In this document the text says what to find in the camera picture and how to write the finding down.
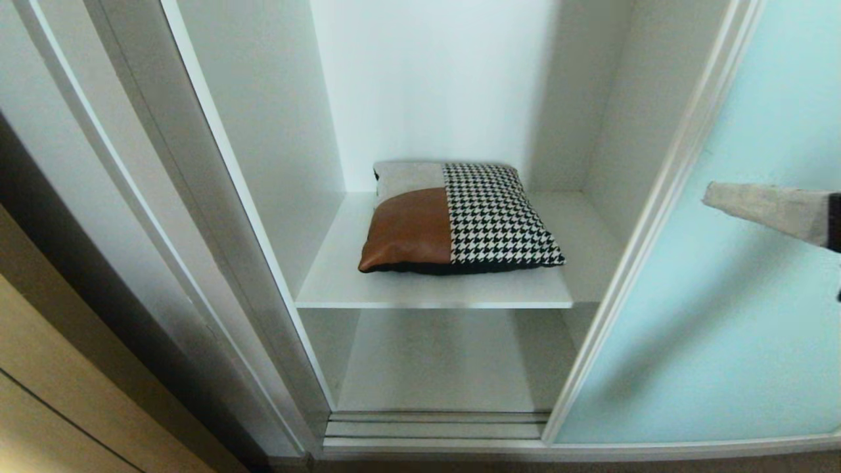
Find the white shelf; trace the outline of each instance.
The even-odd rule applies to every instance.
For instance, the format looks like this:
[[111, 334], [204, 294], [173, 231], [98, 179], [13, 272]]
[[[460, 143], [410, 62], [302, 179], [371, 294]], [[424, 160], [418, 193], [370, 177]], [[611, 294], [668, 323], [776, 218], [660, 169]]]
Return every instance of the white shelf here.
[[618, 245], [592, 206], [580, 192], [563, 192], [536, 194], [532, 203], [567, 266], [452, 276], [363, 274], [357, 265], [374, 200], [372, 193], [347, 194], [295, 298], [297, 307], [563, 309], [600, 300], [618, 261]]
[[548, 412], [575, 361], [556, 311], [362, 310], [338, 412]]

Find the closet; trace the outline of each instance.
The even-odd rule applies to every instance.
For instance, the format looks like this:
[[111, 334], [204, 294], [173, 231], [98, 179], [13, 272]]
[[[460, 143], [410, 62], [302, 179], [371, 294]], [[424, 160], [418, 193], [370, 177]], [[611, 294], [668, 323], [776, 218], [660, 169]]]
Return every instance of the closet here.
[[[453, 419], [552, 411], [616, 269], [632, 263], [623, 252], [729, 8], [163, 5], [331, 410]], [[395, 160], [516, 167], [567, 265], [359, 273], [372, 165]]]

